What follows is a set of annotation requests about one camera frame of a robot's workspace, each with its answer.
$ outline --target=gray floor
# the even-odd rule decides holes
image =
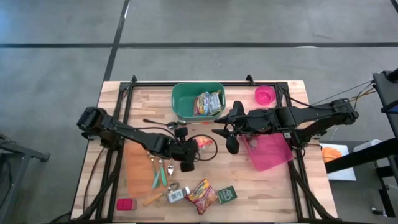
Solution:
[[[3,0],[0,42],[112,42],[123,2]],[[389,0],[137,0],[130,3],[121,38],[121,42],[397,40],[398,13]],[[48,163],[30,165],[14,223],[48,222],[71,208],[87,144],[75,124],[84,108],[98,100],[109,53],[110,49],[0,49],[0,133],[51,153]],[[111,80],[129,80],[132,74],[139,80],[242,80],[250,73],[258,80],[305,80],[310,102],[316,102],[370,80],[374,72],[397,68],[397,58],[397,48],[119,49]],[[339,126],[333,139],[391,138],[380,107],[377,95],[361,99],[359,120]],[[331,133],[324,138],[330,139]],[[355,189],[332,187],[340,218],[373,220],[366,211],[379,200],[377,194],[354,203],[345,196]]]

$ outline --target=small can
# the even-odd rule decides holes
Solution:
[[[174,203],[181,199],[184,199],[184,197],[190,193],[191,193],[191,191],[189,190],[189,187],[185,187],[183,189],[178,189],[178,190],[168,193],[167,200],[169,201],[169,203]]]

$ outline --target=pink box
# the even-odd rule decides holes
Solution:
[[[270,169],[293,159],[292,150],[287,145],[283,134],[260,134],[251,139],[247,139],[244,135],[241,137],[258,171]]]

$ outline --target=small pink container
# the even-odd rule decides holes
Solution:
[[[241,137],[258,171],[270,169],[293,159],[292,150],[287,145],[283,134],[262,134],[250,140],[247,140],[245,136]],[[248,141],[256,141],[256,147]]]
[[[266,85],[259,86],[256,88],[254,98],[256,99],[257,103],[261,105],[268,105],[276,99],[275,90],[273,87]]]

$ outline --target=green box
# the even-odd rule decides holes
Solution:
[[[220,113],[213,116],[193,115],[193,100],[204,92],[217,92],[221,90]],[[225,109],[224,86],[218,82],[179,83],[173,87],[172,108],[178,119],[182,121],[212,121],[217,119]]]
[[[217,191],[217,195],[220,204],[230,202],[238,197],[233,186]]]

